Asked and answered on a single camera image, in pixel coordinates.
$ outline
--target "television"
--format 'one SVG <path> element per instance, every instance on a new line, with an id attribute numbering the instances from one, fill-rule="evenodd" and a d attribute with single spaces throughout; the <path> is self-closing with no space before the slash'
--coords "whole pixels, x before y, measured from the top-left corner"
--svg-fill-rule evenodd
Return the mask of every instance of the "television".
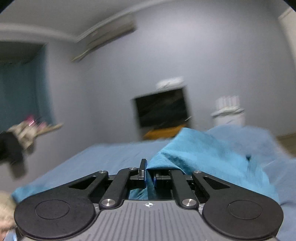
<path id="1" fill-rule="evenodd" d="M 140 127 L 166 128 L 188 119 L 184 88 L 134 98 Z"/>

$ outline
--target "silver bolt head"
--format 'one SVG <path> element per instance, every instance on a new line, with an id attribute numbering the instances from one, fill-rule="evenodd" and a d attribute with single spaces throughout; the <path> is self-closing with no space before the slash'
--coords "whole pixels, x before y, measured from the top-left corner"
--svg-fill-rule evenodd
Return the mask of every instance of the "silver bolt head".
<path id="1" fill-rule="evenodd" d="M 182 204 L 185 205 L 186 207 L 191 207 L 196 205 L 196 201 L 194 199 L 187 198 L 182 201 Z"/>
<path id="2" fill-rule="evenodd" d="M 116 202 L 113 199 L 107 198 L 101 201 L 101 204 L 106 207 L 113 206 Z"/>

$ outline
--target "air conditioner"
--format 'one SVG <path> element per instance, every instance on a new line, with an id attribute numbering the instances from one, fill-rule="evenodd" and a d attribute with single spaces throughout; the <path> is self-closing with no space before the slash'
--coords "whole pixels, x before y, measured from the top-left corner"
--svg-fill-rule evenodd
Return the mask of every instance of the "air conditioner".
<path id="1" fill-rule="evenodd" d="M 136 30 L 136 23 L 131 14 L 119 17 L 109 22 L 84 38 L 86 50 L 72 61 L 82 60 L 91 51 Z"/>

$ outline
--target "blue towel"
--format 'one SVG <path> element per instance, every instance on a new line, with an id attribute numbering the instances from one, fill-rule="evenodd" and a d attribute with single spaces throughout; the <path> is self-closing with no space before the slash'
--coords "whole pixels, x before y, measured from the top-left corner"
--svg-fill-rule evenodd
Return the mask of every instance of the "blue towel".
<path id="1" fill-rule="evenodd" d="M 296 237 L 296 158 L 283 153 L 271 133 L 252 126 L 216 126 L 207 131 L 226 143 L 236 153 L 252 155 L 279 194 L 279 204 L 284 221 L 277 234 L 279 240 L 290 241 Z"/>
<path id="2" fill-rule="evenodd" d="M 151 169 L 179 169 L 185 174 L 200 170 L 227 182 L 268 196 L 279 202 L 275 188 L 256 160 L 248 161 L 211 135 L 189 128 L 179 134 L 148 163 Z M 131 192 L 130 199 L 158 199 L 147 172 L 147 193 Z"/>

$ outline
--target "blue bed sheet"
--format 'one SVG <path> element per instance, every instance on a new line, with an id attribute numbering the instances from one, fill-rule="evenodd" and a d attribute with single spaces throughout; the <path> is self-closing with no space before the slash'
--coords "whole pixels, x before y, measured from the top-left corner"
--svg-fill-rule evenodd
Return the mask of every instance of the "blue bed sheet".
<path id="1" fill-rule="evenodd" d="M 206 132 L 224 142 L 241 157 L 251 158 L 261 164 L 276 187 L 279 203 L 284 211 L 284 222 L 278 233 L 282 241 L 296 237 L 296 159 L 278 151 L 277 143 L 264 129 L 254 127 L 218 126 Z M 86 176 L 98 170 L 116 174 L 120 169 L 138 166 L 142 158 L 148 161 L 170 140 L 145 141 L 129 144 L 94 145 L 70 158 L 30 184 L 16 189 L 13 197 L 21 201 L 36 192 Z M 143 193 L 134 193 L 139 197 Z"/>

